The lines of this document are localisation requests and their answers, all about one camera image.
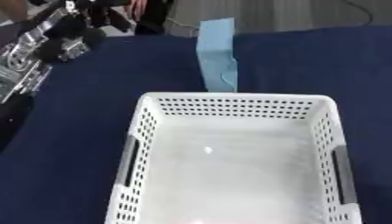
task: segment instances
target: light blue block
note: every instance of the light blue block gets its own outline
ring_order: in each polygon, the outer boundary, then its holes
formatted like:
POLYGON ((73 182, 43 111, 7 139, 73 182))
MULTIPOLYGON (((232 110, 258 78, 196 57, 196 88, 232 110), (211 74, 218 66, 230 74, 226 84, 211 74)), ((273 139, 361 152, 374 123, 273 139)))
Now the light blue block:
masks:
POLYGON ((201 22, 197 54, 209 92, 237 92, 237 61, 233 57, 235 20, 201 22))

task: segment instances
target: robotic arm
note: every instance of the robotic arm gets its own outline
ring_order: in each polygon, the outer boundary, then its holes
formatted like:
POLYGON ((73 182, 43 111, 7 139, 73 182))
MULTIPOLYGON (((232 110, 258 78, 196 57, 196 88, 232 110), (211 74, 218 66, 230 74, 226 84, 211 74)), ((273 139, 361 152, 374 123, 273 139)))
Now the robotic arm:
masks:
POLYGON ((105 38, 102 26, 130 29, 130 22, 112 9, 129 2, 58 0, 28 21, 0 27, 0 150, 32 108, 53 64, 93 51, 105 38))

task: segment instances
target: white plastic basket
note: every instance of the white plastic basket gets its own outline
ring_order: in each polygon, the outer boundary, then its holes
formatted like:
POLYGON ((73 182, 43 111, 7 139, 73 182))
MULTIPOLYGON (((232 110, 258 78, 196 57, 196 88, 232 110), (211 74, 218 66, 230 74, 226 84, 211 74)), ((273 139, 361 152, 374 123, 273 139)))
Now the white plastic basket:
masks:
POLYGON ((359 224, 333 100, 144 95, 106 224, 359 224))

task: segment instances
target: black cable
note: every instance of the black cable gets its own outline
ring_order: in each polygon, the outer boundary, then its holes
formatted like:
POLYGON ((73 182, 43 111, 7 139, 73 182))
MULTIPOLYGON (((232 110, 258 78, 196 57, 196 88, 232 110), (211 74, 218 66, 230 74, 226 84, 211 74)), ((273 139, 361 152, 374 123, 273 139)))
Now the black cable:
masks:
POLYGON ((351 0, 340 0, 340 1, 344 4, 347 4, 351 7, 358 9, 359 11, 362 11, 367 15, 367 22, 363 24, 364 26, 371 25, 375 20, 375 16, 373 15, 373 13, 365 6, 352 2, 351 0))

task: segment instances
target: blue fabric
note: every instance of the blue fabric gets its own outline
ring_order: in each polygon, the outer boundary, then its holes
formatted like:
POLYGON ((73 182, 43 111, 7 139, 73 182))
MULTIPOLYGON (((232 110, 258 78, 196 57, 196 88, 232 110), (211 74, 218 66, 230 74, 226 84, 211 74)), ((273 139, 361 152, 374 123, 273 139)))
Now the blue fabric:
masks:
MULTIPOLYGON (((367 224, 392 211, 392 27, 238 37, 239 90, 339 104, 367 224)), ((0 154, 0 223, 103 223, 125 133, 148 91, 205 91, 195 39, 113 38, 58 67, 0 154)))
POLYGON ((201 22, 197 54, 209 92, 237 92, 237 61, 233 58, 235 20, 224 18, 201 22))

